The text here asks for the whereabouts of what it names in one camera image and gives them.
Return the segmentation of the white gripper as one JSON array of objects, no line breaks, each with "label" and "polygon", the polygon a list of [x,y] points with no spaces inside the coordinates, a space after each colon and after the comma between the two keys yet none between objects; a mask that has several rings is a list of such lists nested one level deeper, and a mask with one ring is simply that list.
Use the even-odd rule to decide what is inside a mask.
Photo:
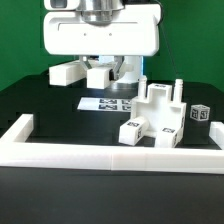
[{"label": "white gripper", "polygon": [[115,56],[119,74],[123,56],[152,56],[159,49],[158,3],[123,0],[44,0],[44,45],[52,55],[78,55],[89,70],[90,55]]}]

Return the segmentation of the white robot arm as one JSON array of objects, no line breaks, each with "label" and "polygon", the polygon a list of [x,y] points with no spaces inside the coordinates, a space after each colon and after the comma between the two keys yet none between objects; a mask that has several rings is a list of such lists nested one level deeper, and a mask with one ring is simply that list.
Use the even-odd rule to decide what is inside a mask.
[{"label": "white robot arm", "polygon": [[89,88],[138,82],[142,58],[159,50],[162,6],[151,0],[44,0],[45,49],[77,59],[49,68],[49,83]]}]

